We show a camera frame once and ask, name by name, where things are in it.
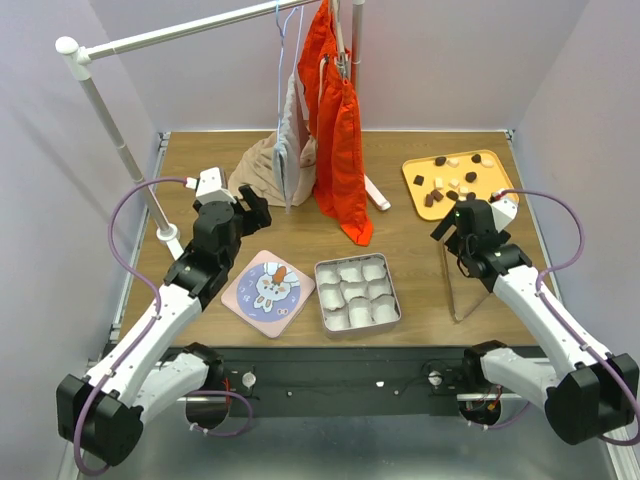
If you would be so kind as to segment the metal tongs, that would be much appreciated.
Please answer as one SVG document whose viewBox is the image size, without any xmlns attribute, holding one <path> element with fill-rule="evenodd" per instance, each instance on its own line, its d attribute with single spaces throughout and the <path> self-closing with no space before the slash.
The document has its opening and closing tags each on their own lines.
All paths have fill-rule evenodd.
<svg viewBox="0 0 640 480">
<path fill-rule="evenodd" d="M 490 293 L 479 280 L 463 275 L 457 258 L 448 252 L 443 241 L 438 242 L 438 247 L 450 314 L 455 323 L 461 323 L 478 310 Z"/>
</svg>

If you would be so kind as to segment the pink chocolate tin box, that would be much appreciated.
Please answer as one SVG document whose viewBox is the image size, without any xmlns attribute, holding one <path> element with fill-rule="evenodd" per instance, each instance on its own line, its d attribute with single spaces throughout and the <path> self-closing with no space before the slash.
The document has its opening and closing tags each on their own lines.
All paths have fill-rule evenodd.
<svg viewBox="0 0 640 480">
<path fill-rule="evenodd" d="M 330 338 L 386 333 L 402 312 L 386 257 L 369 253 L 314 267 L 322 326 Z"/>
</svg>

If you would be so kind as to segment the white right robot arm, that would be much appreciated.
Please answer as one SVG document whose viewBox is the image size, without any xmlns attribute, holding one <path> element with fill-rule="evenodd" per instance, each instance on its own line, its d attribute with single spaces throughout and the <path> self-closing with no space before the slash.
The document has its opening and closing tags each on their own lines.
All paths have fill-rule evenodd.
<svg viewBox="0 0 640 480">
<path fill-rule="evenodd" d="M 544 412 L 556 435 L 577 445 L 639 419 L 639 367 L 597 341 L 546 287 L 507 226 L 518 206 L 500 190 L 487 200 L 455 202 L 431 236 L 443 241 L 463 273 L 482 282 L 523 322 L 547 357 L 546 364 L 518 355 L 498 341 L 468 348 L 460 379 L 469 390 L 493 386 L 519 395 Z"/>
</svg>

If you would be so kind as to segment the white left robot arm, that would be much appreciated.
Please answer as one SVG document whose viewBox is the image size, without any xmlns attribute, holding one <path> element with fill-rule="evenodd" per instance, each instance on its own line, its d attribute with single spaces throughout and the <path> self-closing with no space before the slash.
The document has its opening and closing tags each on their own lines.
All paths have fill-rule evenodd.
<svg viewBox="0 0 640 480">
<path fill-rule="evenodd" d="M 226 284 L 243 237 L 270 226 L 266 199 L 243 185 L 238 196 L 197 196 L 193 237 L 161 286 L 127 270 L 154 299 L 125 338 L 82 377 L 67 375 L 56 389 L 59 435 L 73 446 L 76 467 L 99 476 L 134 450 L 144 426 L 180 397 L 248 399 L 228 386 L 222 358 L 194 343 L 169 366 L 155 367 L 175 337 L 200 316 Z"/>
</svg>

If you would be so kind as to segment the orange tray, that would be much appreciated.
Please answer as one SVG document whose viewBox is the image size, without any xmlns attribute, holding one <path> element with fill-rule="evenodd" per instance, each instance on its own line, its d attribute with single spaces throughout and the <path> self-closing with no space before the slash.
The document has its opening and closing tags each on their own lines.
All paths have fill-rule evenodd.
<svg viewBox="0 0 640 480">
<path fill-rule="evenodd" d="M 513 184 L 499 157 L 477 150 L 407 160 L 401 168 L 417 215 L 440 221 L 455 201 L 488 200 Z"/>
</svg>

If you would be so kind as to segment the beige cloth pile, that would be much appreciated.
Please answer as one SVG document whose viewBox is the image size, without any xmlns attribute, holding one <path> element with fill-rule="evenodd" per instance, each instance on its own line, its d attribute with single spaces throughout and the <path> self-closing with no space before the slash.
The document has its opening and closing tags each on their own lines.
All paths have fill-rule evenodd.
<svg viewBox="0 0 640 480">
<path fill-rule="evenodd" d="M 228 189 L 234 196 L 239 197 L 240 186 L 249 185 L 258 196 L 265 198 L 270 206 L 285 206 L 284 197 L 279 191 L 272 170 L 275 142 L 276 133 L 272 132 L 242 155 L 227 181 Z M 293 206 L 300 206 L 312 194 L 316 181 L 316 150 L 316 141 L 310 137 L 301 153 L 300 177 L 292 199 Z"/>
</svg>

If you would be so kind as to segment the pink tin lid with bunny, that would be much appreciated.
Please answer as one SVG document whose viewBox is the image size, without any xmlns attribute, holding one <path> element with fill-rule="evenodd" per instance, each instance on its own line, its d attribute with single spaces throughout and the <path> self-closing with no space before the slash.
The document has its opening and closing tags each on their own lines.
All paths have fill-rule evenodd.
<svg viewBox="0 0 640 480">
<path fill-rule="evenodd" d="M 221 303 L 264 336 L 275 339 L 293 322 L 313 294 L 308 275 L 262 250 L 221 295 Z"/>
</svg>

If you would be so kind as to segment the grey hanging towel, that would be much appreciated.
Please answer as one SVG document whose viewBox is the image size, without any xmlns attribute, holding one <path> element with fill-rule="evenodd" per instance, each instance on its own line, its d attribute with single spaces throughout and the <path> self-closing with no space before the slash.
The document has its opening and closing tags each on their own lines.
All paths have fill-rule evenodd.
<svg viewBox="0 0 640 480">
<path fill-rule="evenodd" d="M 295 74 L 289 76 L 277 140 L 273 148 L 273 171 L 283 196 L 285 210 L 291 211 L 300 176 L 300 98 Z"/>
</svg>

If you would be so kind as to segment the orange hanging garment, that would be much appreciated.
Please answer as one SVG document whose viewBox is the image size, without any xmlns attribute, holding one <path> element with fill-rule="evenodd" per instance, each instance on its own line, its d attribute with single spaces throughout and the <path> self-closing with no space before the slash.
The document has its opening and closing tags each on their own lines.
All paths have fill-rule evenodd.
<svg viewBox="0 0 640 480">
<path fill-rule="evenodd" d="M 313 194 L 320 211 L 339 224 L 351 241 L 367 246 L 373 224 L 367 213 L 359 101 L 338 68 L 338 43 L 330 3 L 318 8 L 298 62 L 316 140 Z"/>
</svg>

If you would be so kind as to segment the blue clothes hanger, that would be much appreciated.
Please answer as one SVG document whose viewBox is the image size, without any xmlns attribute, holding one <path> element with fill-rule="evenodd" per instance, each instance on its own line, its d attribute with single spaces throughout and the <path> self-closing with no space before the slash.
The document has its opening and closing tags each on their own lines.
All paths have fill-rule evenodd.
<svg viewBox="0 0 640 480">
<path fill-rule="evenodd" d="M 277 76 L 277 127 L 276 127 L 276 141 L 280 139 L 280 129 L 283 120 L 283 107 L 284 102 L 282 100 L 283 96 L 283 60 L 285 53 L 285 40 L 286 40 L 286 32 L 287 26 L 291 19 L 291 17 L 298 12 L 299 13 L 299 24 L 298 24 L 298 34 L 296 39 L 296 50 L 294 55 L 294 60 L 297 60 L 299 57 L 300 51 L 300 43 L 301 43 L 301 33 L 302 33 L 302 22 L 304 19 L 304 7 L 296 6 L 292 9 L 292 11 L 286 16 L 283 22 L 280 22 L 280 10 L 281 10 L 281 2 L 277 1 L 275 4 L 275 23 L 278 29 L 279 41 L 280 41 L 280 52 L 279 52 L 279 60 L 278 60 L 278 76 Z"/>
</svg>

